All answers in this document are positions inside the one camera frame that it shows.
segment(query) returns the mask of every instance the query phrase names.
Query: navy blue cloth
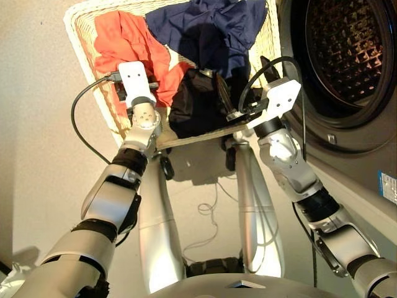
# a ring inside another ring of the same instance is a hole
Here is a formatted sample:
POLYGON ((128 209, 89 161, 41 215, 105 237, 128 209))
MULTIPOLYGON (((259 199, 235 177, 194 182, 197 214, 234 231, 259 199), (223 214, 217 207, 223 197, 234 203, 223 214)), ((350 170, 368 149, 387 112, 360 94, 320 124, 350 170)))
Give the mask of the navy blue cloth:
POLYGON ((248 50, 267 14, 265 0, 191 0, 146 14, 152 34, 199 68, 248 78, 248 50))

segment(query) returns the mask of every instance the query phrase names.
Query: silver metal panel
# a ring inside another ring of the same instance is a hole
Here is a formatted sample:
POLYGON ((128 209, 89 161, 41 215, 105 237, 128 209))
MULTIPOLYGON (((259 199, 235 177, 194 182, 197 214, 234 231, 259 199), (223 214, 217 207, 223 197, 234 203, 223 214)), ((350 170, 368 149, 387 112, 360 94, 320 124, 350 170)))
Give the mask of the silver metal panel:
POLYGON ((281 277, 282 244, 266 182, 249 144, 234 147, 244 266, 250 273, 281 277))
POLYGON ((115 245, 103 234, 78 230, 65 234, 48 252, 42 264, 54 256, 77 255, 86 256, 99 263, 107 274, 113 258, 115 245))
POLYGON ((253 274, 207 274, 183 279, 148 298, 338 298, 338 296, 284 278, 253 274), (257 284, 252 289, 231 289, 234 284, 257 284))
POLYGON ((158 155, 146 167, 138 214, 141 266, 149 293, 185 277, 178 231, 159 161, 158 155))
POLYGON ((378 292, 389 292, 379 297, 397 297, 397 267, 395 262, 388 259, 374 259, 363 264, 355 273, 353 285, 360 297, 367 298, 373 285, 385 276, 389 276, 390 280, 383 286, 380 285, 378 292))
POLYGON ((32 271, 13 298, 70 298, 76 297, 85 286, 94 287, 100 273, 78 259, 76 255, 65 255, 41 265, 32 271))
POLYGON ((363 236, 349 225, 338 229, 334 233, 322 234, 321 240, 327 245, 343 268, 346 268, 351 261, 361 256, 375 254, 363 236))
POLYGON ((95 194, 83 219, 110 222, 119 230, 134 198, 135 190, 105 181, 95 194))

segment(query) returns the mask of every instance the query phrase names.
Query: laundry basket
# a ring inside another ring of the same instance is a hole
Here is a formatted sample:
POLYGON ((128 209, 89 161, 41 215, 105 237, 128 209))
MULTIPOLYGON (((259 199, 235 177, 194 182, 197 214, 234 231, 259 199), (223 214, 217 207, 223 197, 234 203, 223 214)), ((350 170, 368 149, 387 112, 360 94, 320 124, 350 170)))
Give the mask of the laundry basket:
MULTIPOLYGON (((186 0, 95 0, 82 2, 69 8, 63 20, 69 39, 88 83, 91 84, 104 75, 94 68, 95 59, 100 55, 94 48, 94 41, 97 37, 94 24, 95 17, 109 11, 125 11, 136 16, 144 16, 147 12, 159 7, 180 2, 186 2, 186 0)), ((257 35, 255 44, 249 51, 251 76, 262 67, 260 60, 261 55, 264 55, 270 60, 280 56, 279 27, 275 0, 267 0, 266 6, 268 8, 268 13, 265 23, 257 35)), ((173 67, 179 60, 183 60, 179 54, 171 49, 168 50, 171 55, 170 67, 173 67)), ((278 71, 282 73, 281 66, 277 65, 276 67, 278 71)), ((263 87, 266 83, 264 76, 261 76, 257 80, 256 86, 263 87)), ((127 117, 119 116, 116 113, 114 100, 111 96, 112 90, 110 84, 102 84, 94 89, 94 97, 100 111, 105 117, 107 126, 111 130, 117 145, 120 146, 126 132, 130 128, 130 121, 127 117)), ((179 139, 169 127, 167 115, 169 114, 170 108, 158 108, 158 111, 161 114, 161 124, 163 127, 163 132, 156 141, 158 150, 221 137, 244 128, 244 123, 234 124, 223 129, 199 135, 198 137, 179 139)))

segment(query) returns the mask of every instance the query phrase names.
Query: robotic arm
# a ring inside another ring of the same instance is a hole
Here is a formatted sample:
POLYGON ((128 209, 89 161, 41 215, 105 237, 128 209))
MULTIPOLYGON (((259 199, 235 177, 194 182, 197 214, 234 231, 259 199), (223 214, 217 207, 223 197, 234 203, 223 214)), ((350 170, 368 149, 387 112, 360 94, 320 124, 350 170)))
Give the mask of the robotic arm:
MULTIPOLYGON (((287 84, 282 80, 271 84, 280 88, 287 84)), ((288 102, 291 90, 282 89, 283 93, 267 92, 267 115, 269 109, 276 110, 270 106, 272 101, 288 102)), ((292 202, 301 209, 309 228, 317 234, 319 254, 337 276, 352 278, 361 297, 397 297, 397 265, 379 256, 376 246, 358 228, 343 205, 329 195, 303 159, 298 142, 279 117, 270 118, 254 127, 259 137, 261 160, 271 169, 292 202)))
MULTIPOLYGON (((123 63, 119 72, 128 94, 127 106, 133 109, 132 128, 116 157, 86 197, 82 221, 55 244, 15 298, 101 298, 109 292, 106 278, 115 239, 136 224, 141 201, 137 190, 148 158, 154 152, 160 123, 143 65, 140 62, 123 63)), ((317 233, 317 249, 335 274, 350 275, 363 298, 397 297, 396 265, 379 257, 375 245, 359 230, 345 208, 329 195, 278 117, 292 107, 299 89, 296 81, 286 78, 268 85, 267 111, 250 122, 259 137, 261 160, 301 209, 309 227, 317 233)), ((185 285, 170 286, 163 296, 162 292, 154 293, 154 296, 171 297, 170 291, 174 289, 188 291, 194 279, 197 288, 199 280, 203 281, 200 278, 179 281, 185 285)), ((212 283, 220 279, 220 276, 214 276, 212 283)))
POLYGON ((106 278, 115 240, 136 224, 137 190, 160 123, 143 64, 124 63, 119 72, 133 109, 132 129, 87 195, 82 221, 55 244, 15 298, 106 297, 109 292, 106 278))

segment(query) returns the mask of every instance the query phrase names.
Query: blue label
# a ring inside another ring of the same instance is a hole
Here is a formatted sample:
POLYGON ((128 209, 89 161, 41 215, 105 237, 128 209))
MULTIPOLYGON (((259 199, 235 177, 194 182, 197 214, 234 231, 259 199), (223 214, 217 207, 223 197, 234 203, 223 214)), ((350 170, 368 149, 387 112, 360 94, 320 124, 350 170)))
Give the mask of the blue label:
POLYGON ((383 183, 382 183, 382 171, 378 170, 378 188, 379 194, 383 196, 383 183))

